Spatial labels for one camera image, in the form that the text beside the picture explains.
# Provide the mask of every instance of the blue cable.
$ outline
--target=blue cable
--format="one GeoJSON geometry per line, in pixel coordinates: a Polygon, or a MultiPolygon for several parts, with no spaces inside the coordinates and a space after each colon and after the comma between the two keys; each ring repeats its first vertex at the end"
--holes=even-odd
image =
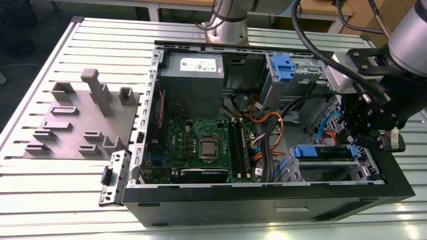
{"type": "Polygon", "coordinates": [[[284,159],[283,162],[280,163],[279,167],[276,168],[276,170],[273,171],[273,175],[272,177],[275,178],[277,176],[277,174],[280,173],[280,170],[283,169],[283,167],[287,165],[288,161],[284,159]]]}
{"type": "Polygon", "coordinates": [[[323,129],[325,128],[325,125],[328,123],[328,120],[331,117],[333,116],[340,116],[341,114],[339,112],[332,112],[329,115],[325,116],[325,118],[323,119],[323,122],[320,124],[319,130],[317,130],[317,143],[320,143],[320,138],[323,136],[323,129]]]}

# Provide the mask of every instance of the silver metal chassis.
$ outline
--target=silver metal chassis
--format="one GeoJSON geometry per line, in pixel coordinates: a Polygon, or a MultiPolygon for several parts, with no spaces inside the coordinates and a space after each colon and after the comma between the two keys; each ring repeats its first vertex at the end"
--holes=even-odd
{"type": "MultiPolygon", "coordinates": [[[[156,79],[157,79],[157,67],[158,67],[158,63],[161,61],[166,61],[166,56],[164,56],[164,48],[170,48],[172,49],[181,49],[185,47],[186,50],[189,51],[193,51],[194,53],[196,52],[200,52],[201,51],[201,48],[200,46],[188,46],[188,45],[182,45],[180,46],[178,44],[177,45],[173,45],[170,46],[172,44],[166,44],[166,45],[156,45],[153,50],[152,50],[152,58],[150,58],[150,64],[149,64],[149,82],[148,82],[148,90],[146,90],[146,93],[145,95],[148,96],[146,97],[146,100],[145,100],[145,109],[142,111],[142,120],[140,122],[140,126],[137,128],[137,131],[140,133],[144,134],[144,141],[141,143],[134,143],[134,149],[129,149],[133,154],[132,154],[132,157],[130,157],[130,161],[129,161],[129,165],[128,165],[128,175],[126,175],[126,178],[125,180],[122,181],[126,181],[126,185],[125,185],[125,188],[157,188],[157,187],[164,187],[164,186],[178,186],[180,188],[210,188],[210,187],[214,187],[217,185],[229,185],[232,187],[263,187],[264,185],[283,185],[283,186],[309,186],[311,184],[317,184],[319,182],[317,181],[305,181],[301,179],[300,181],[291,181],[291,182],[285,182],[285,181],[281,181],[279,180],[277,182],[272,182],[272,183],[264,183],[264,182],[260,182],[260,183],[221,183],[221,184],[137,184],[137,180],[140,179],[140,165],[142,164],[142,161],[144,159],[146,159],[146,156],[144,157],[144,154],[146,154],[148,152],[145,151],[145,142],[146,142],[146,135],[148,135],[148,125],[149,125],[149,115],[150,115],[150,106],[152,106],[152,99],[153,99],[153,94],[150,94],[154,90],[154,84],[156,84],[156,79]]],[[[297,62],[299,63],[299,66],[297,66],[297,69],[295,71],[295,76],[293,76],[293,79],[292,81],[289,81],[287,84],[285,84],[285,87],[284,89],[289,89],[289,93],[295,93],[295,91],[297,91],[299,89],[305,89],[307,88],[307,83],[300,83],[300,80],[301,79],[309,79],[311,77],[309,76],[300,76],[300,75],[304,75],[305,71],[304,71],[304,67],[305,65],[307,66],[311,66],[313,65],[311,68],[315,69],[315,76],[313,76],[313,80],[309,80],[311,82],[315,82],[317,79],[319,79],[319,76],[323,75],[321,71],[317,69],[319,68],[319,63],[317,63],[317,60],[312,59],[312,56],[309,58],[307,58],[307,56],[304,56],[304,58],[297,58],[299,55],[297,54],[293,54],[291,52],[288,52],[287,50],[283,50],[283,49],[263,49],[263,48],[248,48],[248,47],[244,47],[244,46],[226,46],[226,47],[209,47],[209,46],[205,46],[204,47],[204,53],[213,53],[213,54],[217,54],[217,53],[241,53],[241,52],[245,52],[248,54],[253,54],[253,55],[263,55],[265,57],[265,62],[267,62],[267,66],[265,68],[269,70],[269,74],[268,76],[271,77],[271,75],[273,75],[272,72],[272,63],[271,63],[271,55],[272,54],[279,54],[279,55],[283,55],[283,54],[289,54],[289,57],[291,57],[291,60],[292,62],[297,62]]],[[[321,83],[317,85],[316,88],[324,88],[324,80],[320,81],[321,83]]],[[[328,110],[328,106],[331,106],[332,103],[335,103],[336,105],[336,102],[337,100],[331,100],[328,104],[323,103],[323,102],[319,102],[319,104],[315,104],[315,105],[311,105],[311,107],[304,107],[304,112],[305,112],[305,118],[304,119],[304,124],[307,125],[317,125],[317,124],[312,124],[313,123],[317,123],[319,121],[321,122],[323,118],[325,117],[325,115],[329,113],[329,110],[328,110]]],[[[287,144],[281,144],[279,146],[279,149],[285,149],[288,150],[291,147],[295,147],[295,144],[292,143],[292,141],[289,141],[288,139],[297,139],[297,138],[301,138],[300,135],[303,135],[303,131],[299,130],[299,131],[289,131],[287,130],[285,133],[284,133],[284,136],[283,136],[283,142],[287,142],[287,144]]],[[[308,137],[308,134],[305,134],[307,136],[304,137],[305,138],[305,141],[304,144],[305,145],[309,145],[311,144],[311,139],[308,137]]],[[[114,160],[110,159],[109,161],[109,165],[114,163],[114,160]]],[[[352,177],[352,181],[328,181],[328,182],[321,182],[321,183],[325,183],[325,184],[329,184],[329,185],[360,185],[360,184],[384,184],[384,181],[381,180],[376,180],[376,181],[368,181],[367,180],[367,174],[368,171],[364,167],[359,166],[359,160],[353,161],[353,163],[357,165],[357,168],[352,168],[351,169],[351,172],[353,174],[351,174],[352,176],[355,175],[355,177],[352,177]],[[363,174],[363,178],[359,178],[356,177],[356,172],[359,171],[359,168],[360,168],[360,171],[364,172],[363,174]]]]}
{"type": "MultiPolygon", "coordinates": [[[[292,31],[248,29],[249,44],[303,48],[292,31]]],[[[309,33],[323,50],[343,52],[369,47],[357,36],[309,33]]],[[[98,208],[100,179],[108,161],[22,159],[29,141],[53,98],[53,82],[78,86],[78,71],[96,66],[108,88],[130,86],[146,91],[153,40],[202,42],[192,25],[85,18],[70,23],[25,97],[0,135],[0,235],[9,238],[190,239],[425,239],[427,238],[427,127],[415,115],[401,131],[407,150],[393,156],[416,196],[377,206],[333,222],[144,227],[125,207],[98,208]]],[[[136,119],[134,127],[142,119],[136,119]]]]}

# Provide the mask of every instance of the aluminum extrusion table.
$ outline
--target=aluminum extrusion table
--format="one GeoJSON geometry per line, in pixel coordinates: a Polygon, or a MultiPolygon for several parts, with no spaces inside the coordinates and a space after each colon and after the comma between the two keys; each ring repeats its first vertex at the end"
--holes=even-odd
{"type": "MultiPolygon", "coordinates": [[[[309,33],[308,37],[320,49],[336,52],[369,46],[351,35],[309,33]]],[[[108,161],[24,159],[24,147],[53,100],[49,90],[54,82],[70,81],[76,90],[88,90],[80,72],[96,68],[98,80],[110,91],[132,87],[144,93],[154,40],[202,42],[204,34],[193,25],[177,23],[85,18],[69,24],[0,135],[0,236],[121,240],[427,238],[427,126],[421,114],[409,119],[401,131],[405,152],[395,154],[416,196],[333,222],[145,228],[124,207],[98,207],[108,161]]],[[[248,41],[256,46],[303,48],[292,31],[249,28],[248,41]]]]}

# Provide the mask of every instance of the metal bracket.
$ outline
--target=metal bracket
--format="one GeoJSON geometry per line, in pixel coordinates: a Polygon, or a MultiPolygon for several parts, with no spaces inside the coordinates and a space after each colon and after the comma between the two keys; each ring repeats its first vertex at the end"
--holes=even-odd
{"type": "Polygon", "coordinates": [[[128,150],[116,151],[110,155],[109,165],[105,166],[100,183],[102,184],[98,206],[122,206],[121,197],[126,185],[132,153],[128,150]]]}
{"type": "Polygon", "coordinates": [[[397,151],[400,148],[399,144],[399,129],[395,127],[391,131],[385,131],[384,135],[389,139],[391,151],[397,151]]]}

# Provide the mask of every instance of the black hose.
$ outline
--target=black hose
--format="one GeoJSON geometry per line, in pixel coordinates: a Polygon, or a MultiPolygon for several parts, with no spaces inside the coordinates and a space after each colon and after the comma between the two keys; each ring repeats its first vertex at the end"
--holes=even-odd
{"type": "Polygon", "coordinates": [[[373,0],[367,0],[367,2],[369,4],[369,6],[371,6],[371,9],[372,9],[372,12],[373,12],[375,16],[379,16],[380,15],[380,10],[376,7],[375,1],[373,0]]]}
{"type": "Polygon", "coordinates": [[[337,11],[337,17],[339,17],[339,20],[341,22],[341,24],[352,29],[352,30],[356,30],[356,31],[361,31],[361,32],[367,32],[367,33],[372,33],[372,34],[383,34],[383,31],[380,30],[376,30],[376,29],[371,29],[371,28],[365,28],[365,27],[360,27],[360,26],[353,26],[353,25],[349,25],[344,19],[344,16],[343,16],[343,10],[341,10],[341,0],[336,0],[336,11],[337,11]]]}
{"type": "Polygon", "coordinates": [[[347,68],[344,65],[339,64],[332,58],[325,56],[320,50],[315,47],[312,42],[309,41],[305,33],[303,32],[299,24],[299,18],[297,18],[297,6],[301,0],[295,0],[295,4],[291,6],[291,15],[292,15],[292,25],[296,31],[296,35],[304,44],[305,48],[311,51],[311,53],[315,55],[317,59],[320,59],[328,66],[331,66],[337,72],[344,74],[349,79],[353,80],[353,86],[359,85],[355,87],[357,93],[360,95],[369,93],[372,94],[371,97],[375,97],[379,101],[383,103],[387,102],[387,99],[381,93],[381,91],[373,86],[372,83],[369,83],[357,73],[355,73],[349,68],[347,68]]]}

